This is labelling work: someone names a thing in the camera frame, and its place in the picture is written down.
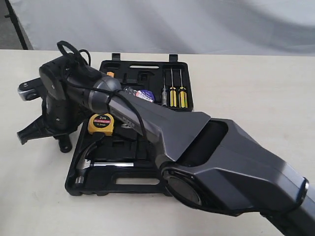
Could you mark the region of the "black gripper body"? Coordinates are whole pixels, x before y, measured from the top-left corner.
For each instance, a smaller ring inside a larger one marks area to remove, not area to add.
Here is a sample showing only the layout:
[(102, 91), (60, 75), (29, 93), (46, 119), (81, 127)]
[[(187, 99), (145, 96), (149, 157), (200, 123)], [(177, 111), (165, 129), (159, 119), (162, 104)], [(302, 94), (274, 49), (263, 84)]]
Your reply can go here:
[(57, 100), (51, 95), (46, 96), (44, 105), (42, 113), (44, 129), (40, 137), (70, 140), (69, 135), (77, 129), (78, 105), (69, 99)]

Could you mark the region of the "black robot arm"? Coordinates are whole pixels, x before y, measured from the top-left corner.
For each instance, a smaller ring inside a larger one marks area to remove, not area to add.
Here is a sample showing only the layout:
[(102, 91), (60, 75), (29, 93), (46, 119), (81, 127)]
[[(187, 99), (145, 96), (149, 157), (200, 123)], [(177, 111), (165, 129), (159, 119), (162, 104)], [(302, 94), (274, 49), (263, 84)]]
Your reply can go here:
[(137, 98), (119, 79), (65, 56), (43, 64), (18, 92), (43, 99), (42, 116), (18, 133), (21, 143), (71, 133), (86, 111), (110, 113), (150, 142), (152, 162), (184, 205), (231, 216), (259, 212), (286, 236), (315, 233), (314, 188), (230, 119)]

